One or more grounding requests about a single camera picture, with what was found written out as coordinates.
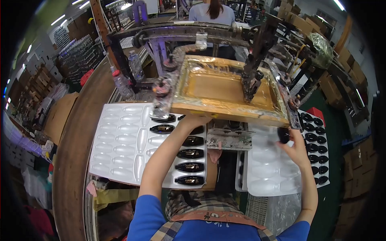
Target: green plastic wrap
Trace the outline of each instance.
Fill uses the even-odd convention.
[[[313,59],[313,64],[319,68],[327,69],[334,58],[330,43],[318,33],[310,33],[308,38],[312,41],[317,51],[317,56]]]

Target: brown hair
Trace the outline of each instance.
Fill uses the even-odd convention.
[[[220,0],[211,0],[207,13],[210,15],[210,19],[216,19],[220,14],[220,9],[223,12],[224,8],[220,4]]]

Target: red bottle cap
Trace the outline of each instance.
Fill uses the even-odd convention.
[[[116,71],[113,72],[113,76],[114,77],[117,77],[119,74],[120,74],[119,69],[117,69]]]

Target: blue shirt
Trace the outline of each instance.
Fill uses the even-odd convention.
[[[222,5],[223,11],[221,11],[220,8],[220,13],[218,14],[218,17],[216,19],[210,19],[209,13],[207,13],[209,5],[209,3],[194,5],[189,10],[189,21],[199,21],[232,26],[232,23],[235,21],[235,14],[233,12],[233,9],[228,6]],[[213,47],[213,43],[208,43],[208,47]]]
[[[150,240],[166,223],[161,202],[152,195],[137,199],[134,219],[130,223],[127,240]],[[306,221],[293,224],[282,232],[278,241],[306,241],[310,225]],[[184,221],[175,240],[254,240],[260,241],[257,228],[236,223],[208,222],[203,220]]]

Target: plaid apron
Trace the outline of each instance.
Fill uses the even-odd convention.
[[[216,195],[216,192],[212,191],[192,191],[189,192],[189,195],[192,200],[200,202],[201,205],[191,207],[186,203],[181,191],[170,191],[168,194],[169,202],[166,204],[165,213],[169,220],[173,220],[165,223],[153,235],[153,237],[150,239],[151,241],[172,241],[181,228],[183,220],[191,220],[188,217],[189,214],[195,213],[197,211],[224,212],[230,216],[233,216],[234,214],[235,216],[243,217],[245,220],[248,220],[246,221],[246,224],[247,222],[253,222],[239,210],[239,206],[232,198],[231,194]],[[255,226],[259,226],[257,227],[257,231],[261,241],[277,241],[276,237],[266,227],[257,225],[256,223],[254,224]]]

